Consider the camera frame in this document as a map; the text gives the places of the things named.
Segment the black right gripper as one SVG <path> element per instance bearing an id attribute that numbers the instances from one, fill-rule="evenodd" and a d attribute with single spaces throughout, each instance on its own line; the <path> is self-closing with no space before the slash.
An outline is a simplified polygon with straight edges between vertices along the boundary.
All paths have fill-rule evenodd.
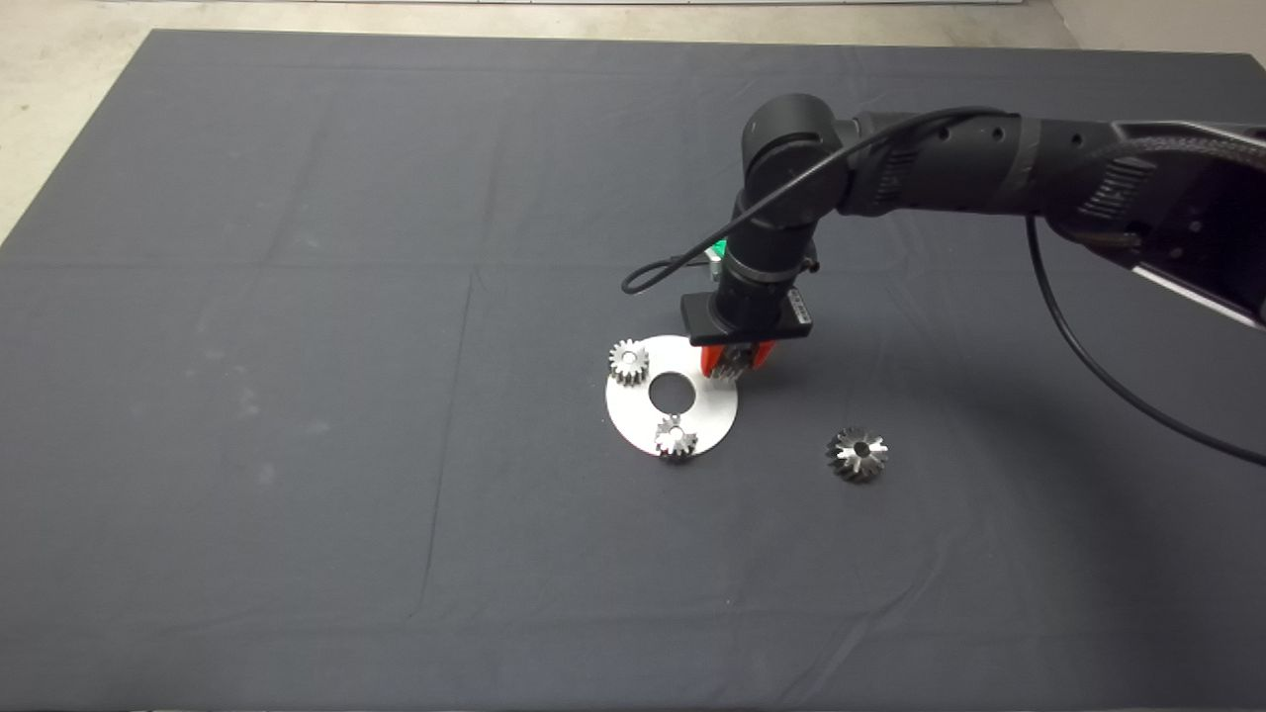
<path id="1" fill-rule="evenodd" d="M 751 345 L 748 370 L 763 366 L 775 341 L 809 336 L 814 321 L 798 288 L 798 272 L 763 272 L 732 257 L 719 262 L 714 289 L 679 298 L 684 333 L 700 348 L 700 371 L 713 378 L 723 346 Z"/>

